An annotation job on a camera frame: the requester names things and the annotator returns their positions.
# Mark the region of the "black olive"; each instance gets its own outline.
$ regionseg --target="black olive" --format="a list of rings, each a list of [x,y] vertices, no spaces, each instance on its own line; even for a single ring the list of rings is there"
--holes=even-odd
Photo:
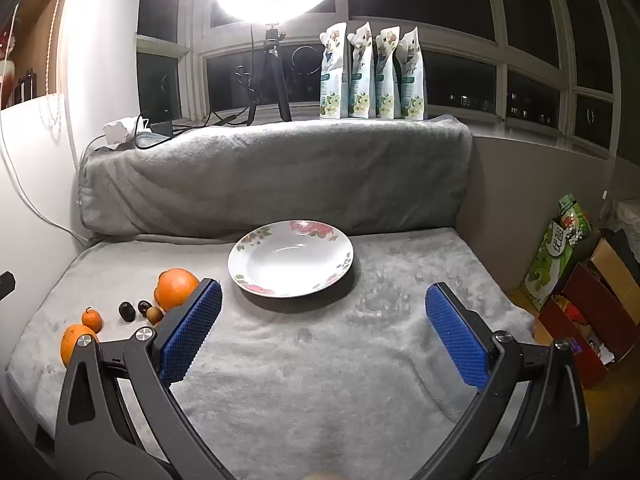
[[[120,313],[120,317],[127,323],[131,323],[136,319],[136,309],[133,308],[133,305],[130,304],[129,301],[123,301],[118,307],[118,312]]]
[[[149,310],[153,305],[148,301],[142,300],[138,303],[138,311],[142,314],[142,317],[146,317],[146,311]]]

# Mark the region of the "red item in box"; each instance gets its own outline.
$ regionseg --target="red item in box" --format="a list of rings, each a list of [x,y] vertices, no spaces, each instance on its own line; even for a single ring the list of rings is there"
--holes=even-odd
[[[554,339],[566,339],[574,354],[575,367],[585,388],[591,388],[607,373],[607,367],[593,351],[573,322],[553,297],[546,300],[538,318]]]
[[[633,322],[609,289],[580,263],[575,266],[562,294],[573,303],[593,327],[602,342],[622,359],[640,338],[640,327]]]

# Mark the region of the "tripod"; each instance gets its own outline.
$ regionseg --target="tripod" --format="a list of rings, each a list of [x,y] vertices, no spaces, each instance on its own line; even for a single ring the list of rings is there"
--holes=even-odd
[[[273,71],[273,78],[276,83],[276,92],[278,94],[278,109],[280,110],[280,117],[285,122],[290,122],[291,119],[291,109],[289,107],[289,95],[287,94],[287,86],[284,81],[284,70],[282,69],[282,59],[280,58],[280,53],[278,52],[278,48],[280,46],[280,41],[285,37],[284,32],[279,33],[278,29],[275,26],[270,25],[270,28],[267,29],[265,38],[264,38],[264,52],[262,53],[262,70],[258,72],[258,76],[256,76],[256,85],[255,87],[260,90],[262,83],[264,82],[263,76],[264,71],[267,69],[267,65],[271,64],[271,70]],[[259,99],[257,101],[251,102],[249,107],[249,116],[246,120],[246,125],[249,126],[254,122],[255,119],[255,109],[258,105]]]

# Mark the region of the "wooden floor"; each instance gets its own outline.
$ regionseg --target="wooden floor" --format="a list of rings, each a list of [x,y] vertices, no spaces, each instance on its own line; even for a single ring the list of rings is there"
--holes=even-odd
[[[519,290],[509,293],[508,297],[520,308],[538,316],[538,311]],[[552,341],[538,320],[535,339],[543,345]],[[590,455],[593,461],[612,443],[640,399],[640,344],[622,361],[611,365],[599,384],[583,391],[589,412]]]

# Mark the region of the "tripod leg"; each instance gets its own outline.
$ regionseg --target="tripod leg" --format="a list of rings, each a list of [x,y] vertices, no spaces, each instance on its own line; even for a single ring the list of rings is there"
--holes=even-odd
[[[282,68],[282,60],[278,54],[278,48],[275,47],[267,52],[271,58],[271,67],[273,68],[273,78],[276,81],[276,92],[278,93],[278,108],[280,109],[280,117],[286,123],[291,122],[291,108],[289,107],[289,95],[287,94],[287,86],[284,81],[284,70]]]
[[[267,69],[267,63],[269,63],[269,59],[268,59],[268,51],[264,51],[262,53],[262,69],[260,70],[260,72],[255,73],[255,74],[251,74],[251,77],[254,79],[253,81],[253,86],[254,88],[258,89],[258,92],[260,92],[262,90],[262,81],[263,81],[263,76],[264,76],[264,71]],[[249,106],[249,116],[246,119],[246,125],[250,126],[254,120],[255,120],[255,109],[257,108],[258,103],[251,103],[251,105]]]

